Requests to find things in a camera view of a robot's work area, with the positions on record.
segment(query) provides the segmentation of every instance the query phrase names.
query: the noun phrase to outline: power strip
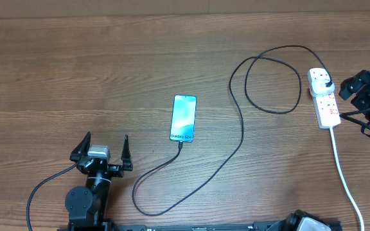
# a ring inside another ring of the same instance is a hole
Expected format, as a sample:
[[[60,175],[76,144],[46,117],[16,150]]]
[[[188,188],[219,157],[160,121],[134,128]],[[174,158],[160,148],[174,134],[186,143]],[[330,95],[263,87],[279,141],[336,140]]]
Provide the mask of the power strip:
[[[329,80],[328,73],[323,68],[313,68],[308,72],[309,87],[315,106],[316,118],[319,128],[331,128],[340,124],[339,111],[335,95],[330,92],[334,87],[330,87],[326,94],[319,94],[322,90],[315,88],[315,83],[321,83]]]

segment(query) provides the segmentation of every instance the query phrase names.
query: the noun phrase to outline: silver metal part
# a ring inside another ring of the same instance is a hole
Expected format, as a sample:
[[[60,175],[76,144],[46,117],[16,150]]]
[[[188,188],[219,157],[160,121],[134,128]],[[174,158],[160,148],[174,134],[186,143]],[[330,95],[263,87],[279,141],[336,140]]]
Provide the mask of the silver metal part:
[[[104,145],[92,145],[88,150],[88,156],[104,158],[108,163],[110,161],[110,151],[108,146]]]

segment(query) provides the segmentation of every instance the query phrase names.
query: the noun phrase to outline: smartphone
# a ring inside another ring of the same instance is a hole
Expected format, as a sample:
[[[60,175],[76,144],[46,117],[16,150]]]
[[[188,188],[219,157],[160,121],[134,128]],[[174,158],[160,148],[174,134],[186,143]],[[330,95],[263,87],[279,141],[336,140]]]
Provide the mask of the smartphone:
[[[196,96],[176,95],[174,97],[170,135],[171,141],[193,141],[196,110]]]

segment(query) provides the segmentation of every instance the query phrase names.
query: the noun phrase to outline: wooden table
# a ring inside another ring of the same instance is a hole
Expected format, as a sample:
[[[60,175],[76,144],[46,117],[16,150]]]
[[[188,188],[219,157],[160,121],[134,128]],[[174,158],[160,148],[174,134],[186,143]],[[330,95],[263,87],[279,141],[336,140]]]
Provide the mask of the wooden table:
[[[195,141],[137,192],[139,206],[159,212],[197,188],[240,140],[240,118],[229,91],[234,68],[270,47],[312,48],[330,69],[336,93],[342,80],[370,70],[370,12],[256,13],[192,16],[86,17],[0,20],[0,230],[25,230],[32,189],[67,168],[87,131],[109,145],[119,163],[130,136],[134,171],[114,179],[108,217],[117,224],[196,225],[281,219],[296,209],[339,219],[356,230],[357,217],[340,182],[327,130],[317,126],[307,71],[318,61],[302,49],[270,53],[301,74],[303,95],[287,115],[254,108],[243,92],[244,65],[233,89],[245,119],[239,152],[197,194],[159,217],[133,206],[132,185],[172,158],[169,140],[175,94],[198,97]],[[293,106],[296,75],[259,61],[248,91],[273,110]],[[337,98],[340,111],[355,108]],[[349,189],[370,227],[370,139],[347,121],[335,129]],[[34,230],[68,221],[64,198],[84,185],[72,170],[48,182],[31,205]]]

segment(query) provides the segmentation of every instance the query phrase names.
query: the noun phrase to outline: white power cord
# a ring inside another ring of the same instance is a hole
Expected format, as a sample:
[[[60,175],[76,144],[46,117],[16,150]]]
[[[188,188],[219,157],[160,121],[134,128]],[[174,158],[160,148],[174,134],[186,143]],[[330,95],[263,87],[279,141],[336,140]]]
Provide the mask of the white power cord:
[[[358,205],[355,203],[355,201],[354,201],[351,193],[349,192],[349,189],[348,189],[348,187],[346,185],[346,182],[345,182],[344,175],[342,174],[342,170],[340,168],[339,158],[338,158],[338,152],[337,152],[337,145],[336,145],[336,142],[335,142],[335,136],[333,134],[333,128],[332,127],[329,127],[329,132],[331,133],[333,155],[335,156],[335,162],[337,164],[337,168],[338,168],[338,173],[339,173],[339,176],[340,176],[340,180],[342,181],[342,184],[344,185],[344,188],[345,188],[345,191],[346,191],[347,196],[349,197],[349,199],[351,200],[351,203],[352,203],[353,207],[355,208],[355,212],[357,212],[357,214],[358,214],[358,218],[359,218],[359,222],[360,222],[360,230],[361,231],[365,231],[364,219],[362,218],[362,215],[361,215],[361,213],[359,211]]]

